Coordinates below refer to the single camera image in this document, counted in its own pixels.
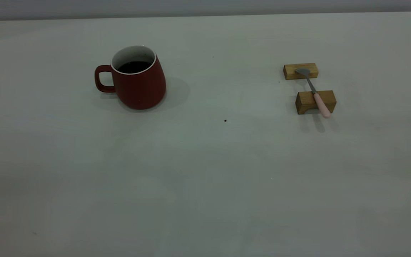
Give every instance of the wooden block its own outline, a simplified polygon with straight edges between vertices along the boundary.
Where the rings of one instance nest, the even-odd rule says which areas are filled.
[[[326,107],[329,109],[329,112],[332,113],[337,104],[334,92],[332,90],[318,91],[318,94],[320,94],[321,99],[323,100]],[[313,98],[313,94],[311,91],[297,93],[296,109],[297,114],[305,114],[305,112],[309,109],[318,109],[318,106],[316,105],[315,99]]]
[[[283,74],[285,74],[286,80],[298,80],[305,79],[304,75],[296,72],[299,68],[307,68],[310,70],[309,78],[318,77],[318,68],[315,63],[311,64],[297,64],[297,65],[285,65],[283,67]]]

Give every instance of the mug handle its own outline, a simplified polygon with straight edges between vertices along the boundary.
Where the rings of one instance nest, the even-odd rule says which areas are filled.
[[[99,73],[101,72],[112,72],[112,67],[110,65],[99,65],[95,70],[95,83],[99,91],[104,93],[115,93],[114,86],[104,86],[99,80]]]

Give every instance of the mug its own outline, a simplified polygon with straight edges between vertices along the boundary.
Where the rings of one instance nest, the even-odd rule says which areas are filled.
[[[131,62],[151,64],[135,73],[119,71],[122,65]],[[104,86],[99,73],[111,72],[114,86]],[[157,105],[166,93],[166,78],[156,53],[146,46],[129,46],[118,51],[111,65],[100,65],[95,70],[95,83],[99,91],[116,92],[120,100],[132,109],[148,109]]]

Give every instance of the mug rim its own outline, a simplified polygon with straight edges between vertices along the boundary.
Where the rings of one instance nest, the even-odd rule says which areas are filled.
[[[153,52],[153,55],[155,56],[155,58],[153,59],[153,62],[152,62],[152,64],[150,65],[150,67],[146,68],[146,69],[143,70],[143,71],[139,71],[139,72],[136,72],[136,73],[123,73],[123,72],[118,71],[118,70],[114,67],[114,64],[112,63],[112,60],[114,60],[116,54],[118,54],[121,50],[124,50],[124,49],[127,49],[127,48],[131,48],[131,47],[145,47],[145,48],[147,48],[148,50],[150,50],[151,52]],[[158,57],[157,57],[157,55],[156,55],[156,52],[153,51],[150,47],[147,47],[146,45],[132,45],[132,46],[123,47],[122,49],[118,50],[118,51],[112,56],[112,58],[111,58],[111,67],[112,67],[112,69],[113,69],[115,72],[120,73],[120,74],[122,74],[122,75],[138,75],[138,74],[140,74],[140,73],[146,72],[147,70],[150,70],[150,68],[152,68],[153,65],[155,65],[157,59],[158,59]]]

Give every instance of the gray wall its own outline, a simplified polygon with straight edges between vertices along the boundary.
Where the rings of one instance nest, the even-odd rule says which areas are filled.
[[[411,0],[0,0],[0,20],[411,11]]]

